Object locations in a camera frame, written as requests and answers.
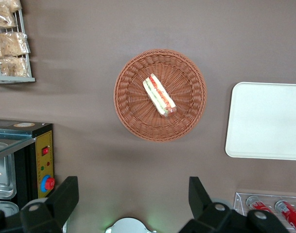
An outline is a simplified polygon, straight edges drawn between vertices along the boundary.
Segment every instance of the yellow panel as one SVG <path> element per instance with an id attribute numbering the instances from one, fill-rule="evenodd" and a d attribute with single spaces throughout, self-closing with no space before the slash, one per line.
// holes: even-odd
<path id="1" fill-rule="evenodd" d="M 48 131 L 36 138 L 36 172 L 38 198 L 46 197 L 51 190 L 41 191 L 41 182 L 46 175 L 54 177 L 53 173 L 53 151 L 52 151 L 52 131 Z"/>

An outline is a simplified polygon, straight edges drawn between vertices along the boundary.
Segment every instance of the white tray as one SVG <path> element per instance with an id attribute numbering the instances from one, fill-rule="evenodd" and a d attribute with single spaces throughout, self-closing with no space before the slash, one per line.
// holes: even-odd
<path id="1" fill-rule="evenodd" d="M 226 153 L 296 160 L 296 84 L 237 84 L 232 91 Z"/>

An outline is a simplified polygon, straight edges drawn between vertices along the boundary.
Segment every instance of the toaster oven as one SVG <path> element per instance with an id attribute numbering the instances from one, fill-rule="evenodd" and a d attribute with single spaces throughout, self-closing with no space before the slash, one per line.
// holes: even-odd
<path id="1" fill-rule="evenodd" d="M 54 188 L 50 123 L 0 119 L 0 209 L 9 215 Z"/>

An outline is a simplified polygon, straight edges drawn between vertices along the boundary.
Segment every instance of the metal tray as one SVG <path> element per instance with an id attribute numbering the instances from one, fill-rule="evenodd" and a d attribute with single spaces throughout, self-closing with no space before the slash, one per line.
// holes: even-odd
<path id="1" fill-rule="evenodd" d="M 296 84 L 237 84 L 232 91 L 226 153 L 296 160 Z"/>
<path id="2" fill-rule="evenodd" d="M 9 201 L 0 201 L 0 210 L 4 212 L 5 217 L 9 217 L 19 212 L 18 206 Z"/>
<path id="3" fill-rule="evenodd" d="M 7 147 L 0 142 L 0 149 Z M 14 154 L 0 159 L 0 199 L 11 199 L 16 195 L 16 175 Z"/>

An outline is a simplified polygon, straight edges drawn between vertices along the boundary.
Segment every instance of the red bottle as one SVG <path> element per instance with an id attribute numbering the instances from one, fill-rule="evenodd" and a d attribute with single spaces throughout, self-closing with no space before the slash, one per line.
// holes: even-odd
<path id="1" fill-rule="evenodd" d="M 251 210 L 265 210 L 267 212 L 273 213 L 257 196 L 250 196 L 247 198 L 246 205 Z"/>
<path id="2" fill-rule="evenodd" d="M 285 200 L 279 200 L 275 204 L 275 209 L 296 229 L 296 209 L 291 204 Z"/>

